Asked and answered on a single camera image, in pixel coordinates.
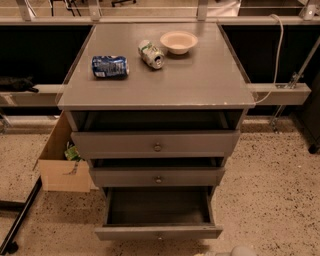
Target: cord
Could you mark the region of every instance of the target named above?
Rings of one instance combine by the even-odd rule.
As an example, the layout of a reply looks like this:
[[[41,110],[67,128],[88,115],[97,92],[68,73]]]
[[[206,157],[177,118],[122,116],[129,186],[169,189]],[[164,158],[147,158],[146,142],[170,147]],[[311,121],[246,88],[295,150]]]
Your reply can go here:
[[[273,78],[273,84],[276,85],[276,80],[277,80],[277,76],[278,76],[278,68],[279,68],[279,55],[280,55],[280,49],[281,49],[284,30],[283,30],[283,24],[282,24],[280,17],[276,14],[271,14],[270,16],[272,18],[276,19],[277,21],[279,21],[280,29],[281,29],[280,39],[279,39],[279,44],[278,44],[278,49],[277,49],[276,67],[275,67],[274,78]],[[271,91],[268,92],[268,94],[266,96],[264,96],[261,100],[256,101],[255,103],[256,104],[261,103],[262,101],[266,100],[270,96],[270,94],[271,94]]]

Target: blue can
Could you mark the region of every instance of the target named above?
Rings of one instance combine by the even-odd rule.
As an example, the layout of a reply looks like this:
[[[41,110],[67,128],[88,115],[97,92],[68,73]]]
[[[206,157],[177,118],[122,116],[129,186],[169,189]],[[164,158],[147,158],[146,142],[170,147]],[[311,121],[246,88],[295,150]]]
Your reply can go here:
[[[129,65],[123,56],[93,56],[92,71],[96,77],[129,75]]]

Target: bowl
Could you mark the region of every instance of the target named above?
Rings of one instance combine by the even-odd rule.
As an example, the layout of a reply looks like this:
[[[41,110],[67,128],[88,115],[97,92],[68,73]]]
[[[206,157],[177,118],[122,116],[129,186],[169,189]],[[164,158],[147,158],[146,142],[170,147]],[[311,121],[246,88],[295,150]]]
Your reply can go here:
[[[173,54],[185,54],[198,43],[198,38],[185,31],[171,31],[161,36],[160,42]]]

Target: speckled floor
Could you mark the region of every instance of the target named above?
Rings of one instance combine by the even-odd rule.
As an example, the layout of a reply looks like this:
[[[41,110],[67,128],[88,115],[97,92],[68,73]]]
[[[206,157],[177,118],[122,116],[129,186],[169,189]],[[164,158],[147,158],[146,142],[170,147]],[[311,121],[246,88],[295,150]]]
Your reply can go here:
[[[212,201],[216,240],[99,241],[104,202],[99,191],[40,191],[16,241],[23,256],[192,256],[247,245],[260,256],[320,255],[320,154],[308,153],[305,132],[291,118],[274,134],[267,119],[247,119]],[[23,201],[33,165],[48,138],[0,135],[0,198]],[[0,212],[0,238],[12,218]]]

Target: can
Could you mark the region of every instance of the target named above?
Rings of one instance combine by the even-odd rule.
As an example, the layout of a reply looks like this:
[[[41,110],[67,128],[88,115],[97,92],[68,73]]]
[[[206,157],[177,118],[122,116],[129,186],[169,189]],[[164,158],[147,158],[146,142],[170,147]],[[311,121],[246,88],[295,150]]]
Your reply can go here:
[[[123,56],[93,56],[92,71],[96,77],[129,75],[129,65]]]
[[[140,42],[138,52],[145,63],[154,69],[160,69],[164,65],[164,54],[149,40]]]

